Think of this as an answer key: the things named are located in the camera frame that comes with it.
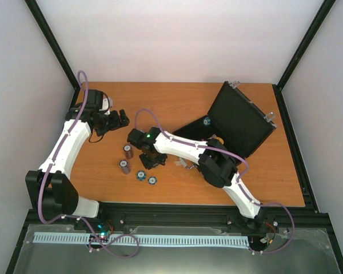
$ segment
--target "white wall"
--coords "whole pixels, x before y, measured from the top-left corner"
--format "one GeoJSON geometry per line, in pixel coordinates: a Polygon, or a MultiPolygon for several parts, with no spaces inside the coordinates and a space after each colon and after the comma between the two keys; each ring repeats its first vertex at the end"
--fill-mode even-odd
{"type": "Polygon", "coordinates": [[[28,170],[46,159],[72,91],[24,1],[0,1],[0,273],[28,208],[28,170]]]}
{"type": "Polygon", "coordinates": [[[322,0],[38,0],[96,81],[277,83],[322,0]]]}
{"type": "Polygon", "coordinates": [[[343,253],[343,1],[337,1],[283,90],[320,211],[343,253]]]}

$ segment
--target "black metal rail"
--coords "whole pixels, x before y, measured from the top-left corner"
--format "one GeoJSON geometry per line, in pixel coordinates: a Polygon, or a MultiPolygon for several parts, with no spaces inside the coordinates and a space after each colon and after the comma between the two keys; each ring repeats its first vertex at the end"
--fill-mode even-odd
{"type": "Polygon", "coordinates": [[[71,69],[69,63],[67,62],[65,58],[65,55],[63,54],[59,44],[57,43],[57,40],[55,36],[53,35],[51,28],[47,23],[46,18],[43,16],[43,13],[37,4],[37,1],[25,0],[25,2],[30,12],[32,13],[34,19],[37,21],[39,28],[41,29],[43,35],[45,36],[59,64],[61,65],[63,72],[66,74],[68,80],[70,81],[72,87],[74,88],[74,96],[73,96],[73,99],[71,100],[71,105],[70,105],[70,107],[73,107],[76,103],[77,96],[80,91],[80,87],[73,73],[73,70],[71,69]]]}
{"type": "Polygon", "coordinates": [[[282,93],[279,91],[278,87],[275,84],[272,86],[273,86],[274,94],[276,96],[278,109],[280,110],[282,123],[284,125],[284,129],[286,132],[293,163],[295,165],[295,169],[296,169],[296,173],[298,177],[298,181],[301,186],[302,195],[304,196],[305,206],[307,208],[312,208],[313,210],[318,211],[319,209],[315,201],[314,192],[310,184],[308,173],[306,172],[304,160],[302,159],[302,155],[298,147],[295,133],[293,131],[293,127],[291,124],[290,116],[287,112],[284,97],[282,96],[282,93]]]}
{"type": "Polygon", "coordinates": [[[293,71],[295,70],[297,64],[299,63],[301,57],[305,53],[306,49],[309,47],[311,41],[313,40],[316,32],[323,23],[325,17],[329,13],[330,9],[334,5],[336,0],[324,0],[319,11],[314,17],[311,25],[309,26],[305,36],[303,37],[301,43],[298,45],[297,50],[292,56],[291,61],[289,62],[285,72],[283,73],[280,81],[277,84],[278,90],[282,91],[285,87],[288,79],[291,77],[293,71]]]}

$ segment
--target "small cylinder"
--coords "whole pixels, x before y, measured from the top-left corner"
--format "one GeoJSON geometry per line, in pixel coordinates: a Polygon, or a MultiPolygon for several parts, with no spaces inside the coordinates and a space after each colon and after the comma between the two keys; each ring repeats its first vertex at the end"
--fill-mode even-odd
{"type": "Polygon", "coordinates": [[[125,153],[126,159],[131,159],[133,157],[132,147],[129,144],[123,147],[123,151],[125,153]]]}
{"type": "Polygon", "coordinates": [[[119,166],[121,167],[121,170],[124,174],[128,174],[131,172],[130,165],[126,160],[120,161],[119,166]]]}

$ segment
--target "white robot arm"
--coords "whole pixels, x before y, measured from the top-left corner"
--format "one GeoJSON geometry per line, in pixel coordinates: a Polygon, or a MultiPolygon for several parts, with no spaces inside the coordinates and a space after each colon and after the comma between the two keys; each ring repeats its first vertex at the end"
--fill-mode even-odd
{"type": "Polygon", "coordinates": [[[103,92],[89,90],[89,98],[80,119],[69,133],[75,122],[78,108],[71,108],[66,114],[61,136],[46,161],[37,171],[29,171],[26,175],[26,185],[33,208],[38,206],[39,188],[44,173],[49,170],[46,188],[43,192],[43,212],[75,215],[82,217],[97,217],[99,202],[78,195],[70,182],[71,169],[75,159],[87,138],[94,130],[98,136],[103,136],[111,130],[127,126],[129,119],[124,110],[109,111],[111,100],[102,99],[103,92]]]}
{"type": "Polygon", "coordinates": [[[144,153],[140,156],[145,168],[150,169],[158,164],[165,164],[166,154],[175,155],[199,165],[200,171],[208,183],[222,188],[236,203],[240,214],[254,219],[260,202],[249,192],[241,179],[232,158],[220,152],[209,151],[208,146],[225,149],[217,141],[195,141],[172,135],[158,128],[151,128],[147,133],[133,129],[128,141],[144,153]]]}

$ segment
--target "black case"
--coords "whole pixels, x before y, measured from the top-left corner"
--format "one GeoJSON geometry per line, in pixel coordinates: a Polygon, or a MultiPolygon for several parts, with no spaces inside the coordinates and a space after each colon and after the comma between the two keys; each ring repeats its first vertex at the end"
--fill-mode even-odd
{"type": "Polygon", "coordinates": [[[173,134],[192,140],[206,140],[216,134],[224,140],[227,150],[247,158],[276,128],[237,87],[224,82],[207,115],[173,134]],[[210,124],[206,126],[207,117],[210,124]]]}

